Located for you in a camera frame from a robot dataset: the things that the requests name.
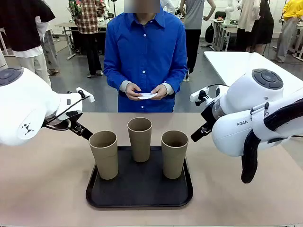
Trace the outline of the person's left hand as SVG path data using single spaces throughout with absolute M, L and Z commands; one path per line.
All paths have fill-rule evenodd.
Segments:
M 167 89 L 163 84 L 158 85 L 155 89 L 151 91 L 151 94 L 155 94 L 154 97 L 151 98 L 151 100 L 161 100 L 163 97 L 167 94 Z

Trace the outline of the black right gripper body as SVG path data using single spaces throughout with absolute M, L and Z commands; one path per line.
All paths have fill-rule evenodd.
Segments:
M 205 120 L 205 124 L 203 124 L 204 129 L 212 129 L 213 125 L 216 122 L 216 119 L 215 119 L 214 114 L 213 114 L 213 105 L 214 105 L 214 103 L 210 103 L 201 112 L 201 116 Z

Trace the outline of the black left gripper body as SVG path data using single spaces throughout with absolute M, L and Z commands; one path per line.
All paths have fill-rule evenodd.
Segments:
M 71 119 L 66 119 L 57 125 L 49 125 L 49 124 L 45 123 L 45 127 L 47 129 L 51 129 L 54 131 L 68 131 L 68 130 L 75 129 L 77 126 L 78 126 L 78 122 L 72 121 Z

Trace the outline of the person's right hand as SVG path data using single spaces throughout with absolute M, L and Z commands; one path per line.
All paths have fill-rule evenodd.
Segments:
M 140 97 L 142 96 L 141 94 L 141 89 L 134 83 L 128 83 L 125 89 L 126 96 L 128 99 L 133 100 L 133 101 L 140 101 Z

